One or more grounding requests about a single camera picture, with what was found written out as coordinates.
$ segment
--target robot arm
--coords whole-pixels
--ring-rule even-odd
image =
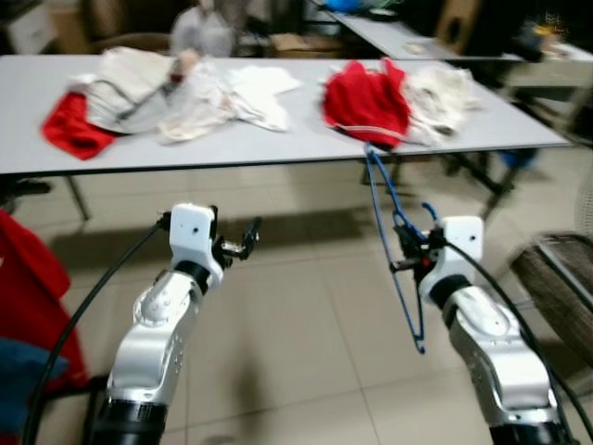
[[[477,217],[445,218],[427,239],[446,239],[475,260],[484,227]],[[435,259],[413,261],[420,296],[442,311],[449,338],[465,361],[495,444],[575,444],[561,424],[544,363],[524,342],[514,315],[482,288],[473,267],[455,250],[425,247]]]
[[[134,304],[92,445],[158,445],[183,366],[183,346],[204,295],[222,281],[233,258],[246,260],[259,241],[256,219],[236,245],[217,237],[217,210],[180,204],[170,215],[170,270]]]

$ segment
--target black cable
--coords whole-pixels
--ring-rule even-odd
[[[523,332],[525,341],[534,350],[534,352],[537,354],[539,359],[544,363],[544,366],[546,367],[549,375],[551,376],[550,384],[552,386],[552,390],[554,391],[554,394],[555,395],[558,394],[558,391],[555,388],[556,387],[555,384],[558,383],[560,385],[560,387],[562,388],[562,390],[568,396],[568,399],[571,401],[574,408],[576,409],[576,412],[578,413],[578,416],[580,417],[581,422],[583,422],[583,426],[585,427],[585,430],[587,431],[589,438],[591,440],[593,440],[593,426],[591,425],[591,421],[589,420],[587,413],[585,412],[585,409],[583,408],[583,405],[578,400],[578,397],[576,396],[574,391],[572,389],[570,389],[570,387],[566,384],[566,382],[559,376],[559,374],[554,370],[554,368],[548,363],[548,361],[544,357],[544,354],[543,354],[541,347],[539,345],[539,340],[537,340],[533,331],[531,330],[531,328],[529,327],[529,325],[527,324],[527,322],[525,321],[525,319],[523,318],[523,316],[521,315],[519,310],[515,307],[512,300],[507,295],[507,293],[497,283],[497,280],[484,267],[482,267],[482,265],[479,262],[474,260],[464,250],[455,246],[448,240],[445,240],[445,245],[452,248],[453,250],[455,250],[465,260],[467,260],[475,268],[475,270],[478,271],[486,279],[486,281],[494,288],[494,290],[496,290],[496,292],[500,295],[500,297],[502,298],[504,303],[507,305],[509,310],[517,318],[517,321],[519,322],[519,325],[521,326],[521,330]],[[566,428],[566,431],[567,431],[568,435],[570,436],[570,439],[574,439],[571,429],[568,426],[568,421],[566,420],[564,410],[562,409],[561,401],[558,398],[558,396],[556,396],[556,397],[558,399],[557,400],[558,413],[560,415],[561,422],[564,424],[564,427]]]
[[[54,369],[54,365],[56,364],[56,360],[59,356],[59,353],[68,340],[69,335],[74,330],[76,323],[79,322],[82,315],[86,312],[88,307],[91,305],[97,294],[101,291],[101,289],[107,284],[109,279],[118,271],[118,269],[126,262],[135,252],[138,250],[148,239],[152,237],[161,227],[165,226],[165,228],[169,228],[167,226],[170,214],[166,213],[155,225],[153,225],[148,232],[139,239],[131,248],[124,253],[118,262],[109,268],[107,272],[101,277],[101,279],[97,282],[95,287],[91,290],[89,295],[86,296],[84,301],[78,307],[76,312],[70,317],[68,324],[62,331],[59,336],[59,339],[56,342],[56,345],[52,348],[49,357],[47,358],[47,362],[45,362],[44,372],[35,387],[35,390],[32,395],[32,404],[31,410],[29,411],[29,415],[27,417],[27,423],[25,424],[25,429],[23,430],[22,436],[22,445],[34,445],[35,438],[37,436],[37,426],[39,425],[41,419],[41,410],[42,410],[42,400],[44,396],[44,389],[45,385],[47,385],[49,381],[49,376]]]

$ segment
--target red fabric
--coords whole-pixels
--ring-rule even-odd
[[[42,133],[53,145],[82,160],[101,153],[116,137],[86,121],[86,97],[77,93],[60,99]]]
[[[0,210],[0,337],[50,350],[69,321],[59,300],[70,279],[54,254],[35,236]],[[88,374],[76,332],[60,356],[69,361],[63,376],[47,390],[81,387]]]
[[[20,438],[16,436],[0,436],[0,445],[19,445]]]
[[[406,73],[387,58],[383,72],[367,71],[357,60],[326,85],[323,119],[361,141],[397,146],[410,126],[410,107],[401,94]]]

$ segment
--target tiled floor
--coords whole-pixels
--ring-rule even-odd
[[[574,199],[591,158],[584,149],[541,154],[488,226],[489,269],[530,235],[574,225]],[[165,445],[487,444],[470,380],[437,311],[426,310],[427,354],[412,345],[383,272],[370,190],[359,177],[353,162],[82,177],[93,213],[87,224],[56,179],[51,195],[22,200],[16,216],[68,268],[70,310],[172,204],[218,205],[230,237],[264,217],[253,258],[226,274],[199,313]],[[488,196],[464,174],[447,178],[439,161],[406,164],[401,182],[420,224],[428,223],[419,210],[424,199],[441,215],[475,214]],[[158,236],[82,319],[93,374],[110,368],[132,302],[169,259]],[[83,407],[77,398],[48,409],[38,443],[77,444]]]

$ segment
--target blue object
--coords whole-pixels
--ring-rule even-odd
[[[525,169],[531,167],[537,158],[537,149],[527,148],[524,150],[506,150],[501,153],[502,161],[509,167]]]
[[[326,0],[325,5],[337,12],[354,12],[360,9],[360,0]]]
[[[29,343],[0,338],[0,434],[18,435],[27,421],[29,397],[49,352]],[[62,375],[68,361],[58,358],[50,376]]]
[[[366,154],[366,164],[367,164],[367,171],[369,172],[369,180],[371,181],[371,192],[372,192],[372,205],[374,207],[374,215],[377,219],[377,225],[379,227],[379,235],[381,236],[381,241],[383,243],[383,247],[385,249],[385,255],[387,257],[387,261],[389,264],[394,264],[393,257],[391,256],[391,252],[389,251],[389,245],[387,243],[387,235],[385,233],[385,227],[383,225],[383,220],[381,218],[381,205],[379,203],[379,192],[377,190],[377,182],[374,178],[373,172],[373,165],[377,165],[379,167],[379,171],[383,176],[385,184],[387,186],[387,190],[389,191],[389,196],[391,196],[391,200],[393,201],[394,210],[393,210],[393,220],[394,224],[398,227],[404,227],[408,231],[414,234],[421,242],[426,242],[426,236],[414,226],[410,220],[408,219],[406,213],[399,202],[399,197],[397,196],[396,188],[394,187],[393,183],[389,179],[389,175],[387,174],[387,170],[385,169],[385,165],[377,156],[377,154],[372,150],[371,144],[366,144],[364,147],[364,151]],[[436,211],[433,207],[428,203],[423,203],[423,208],[427,209],[433,220],[437,221]],[[414,346],[416,350],[421,354],[426,352],[426,348],[423,345],[424,342],[424,316],[423,316],[423,305],[420,299],[420,295],[416,292],[416,305],[417,305],[417,312],[418,312],[418,328],[416,328],[415,323],[411,319],[410,310],[408,309],[408,304],[404,299],[403,291],[401,290],[401,284],[396,277],[395,273],[391,273],[391,278],[393,279],[393,283],[396,287],[397,296],[399,297],[399,302],[401,303],[401,307],[404,310],[404,315],[406,316],[406,321],[408,322],[408,328],[410,329],[412,338],[414,340]]]

